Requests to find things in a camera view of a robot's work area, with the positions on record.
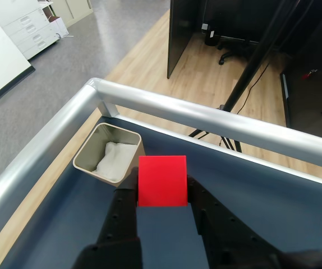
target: white cloth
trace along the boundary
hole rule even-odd
[[[137,149],[137,145],[108,142],[105,157],[93,173],[113,182],[122,179]]]

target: black cable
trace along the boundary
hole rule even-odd
[[[270,62],[268,62],[268,64],[266,65],[266,67],[265,67],[265,68],[264,68],[264,70],[262,71],[261,75],[257,78],[256,82],[251,86],[251,88],[250,88],[250,90],[249,90],[249,93],[247,94],[246,100],[245,100],[245,102],[244,102],[243,106],[241,107],[241,109],[237,112],[237,114],[238,114],[239,112],[241,112],[241,110],[245,107],[246,102],[247,102],[247,99],[248,99],[248,98],[249,98],[249,96],[250,96],[250,93],[251,93],[252,88],[253,88],[253,87],[257,84],[257,82],[261,79],[261,76],[262,76],[262,75],[264,74],[264,72],[266,71],[267,67],[269,66],[269,63],[270,63]]]

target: beige container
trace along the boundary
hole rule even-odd
[[[108,180],[93,173],[98,163],[105,156],[105,147],[108,142],[137,145],[134,157],[130,161],[130,164],[125,167],[125,174],[118,182]],[[145,155],[144,145],[138,133],[107,123],[101,123],[95,127],[84,145],[79,149],[72,163],[76,169],[117,187],[130,174],[131,169],[139,165],[139,156],[143,155]]]

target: black tripod leg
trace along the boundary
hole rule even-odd
[[[224,137],[223,137],[223,136],[221,136],[221,139],[222,139],[223,143],[226,145],[226,148],[228,148],[228,149],[229,149],[229,146],[228,146],[228,144],[227,144],[226,139],[224,139]]]
[[[197,130],[194,130],[192,133],[190,133],[188,136],[190,136],[190,137],[195,137],[195,136],[197,136],[199,133],[201,133],[201,132],[203,132],[202,130],[199,130],[199,129],[197,129]]]
[[[232,143],[231,141],[229,140],[229,138],[226,138],[227,139],[227,142],[229,143],[229,147],[231,148],[231,150],[234,150],[233,146],[232,146]]]
[[[234,140],[234,145],[235,145],[235,147],[236,147],[236,151],[238,151],[238,152],[242,153],[241,143],[240,143],[240,142],[238,142],[238,141],[236,141],[236,140]]]

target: red block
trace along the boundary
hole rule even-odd
[[[187,206],[186,156],[139,157],[139,206]]]

